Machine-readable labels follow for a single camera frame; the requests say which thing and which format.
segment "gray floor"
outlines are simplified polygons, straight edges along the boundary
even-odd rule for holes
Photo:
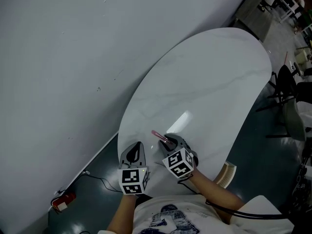
[[[294,58],[295,48],[304,44],[302,40],[300,36],[294,36],[287,23],[273,22],[263,45],[274,71],[283,65],[286,51],[289,52],[289,59]],[[271,92],[268,85],[263,89],[231,149],[228,161],[237,165],[237,171],[228,189],[246,202],[257,195],[264,195],[279,208],[292,190],[300,164],[298,149],[302,143],[291,138],[265,138],[267,134],[285,132],[283,127],[277,125],[281,115],[278,108],[255,112],[256,108],[272,103],[266,99]],[[116,137],[87,169],[91,175],[104,177],[118,188],[117,167]],[[106,229],[118,207],[121,193],[110,192],[101,181],[89,177],[81,178],[71,189],[77,198],[61,214],[50,211],[50,232],[79,234],[89,231],[96,234]]]

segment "marble table top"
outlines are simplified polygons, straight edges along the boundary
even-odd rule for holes
[[[119,159],[141,141],[151,172],[146,194],[191,194],[162,166],[164,157],[151,131],[182,136],[197,152],[198,169],[215,179],[271,72],[261,43],[241,29],[213,29],[183,41],[134,93],[119,128]]]

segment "white wall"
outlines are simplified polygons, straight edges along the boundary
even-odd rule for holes
[[[0,0],[6,234],[41,217],[118,130],[152,64],[192,32],[220,27],[242,0],[104,1]]]

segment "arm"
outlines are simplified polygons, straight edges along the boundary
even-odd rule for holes
[[[236,211],[244,205],[239,197],[206,178],[197,168],[194,168],[192,174],[193,176],[190,178],[190,181],[208,201]],[[232,215],[216,208],[215,210],[225,223],[230,223]]]
[[[131,234],[133,230],[133,217],[137,197],[134,195],[122,196],[119,207],[109,224],[107,230],[116,234]]]

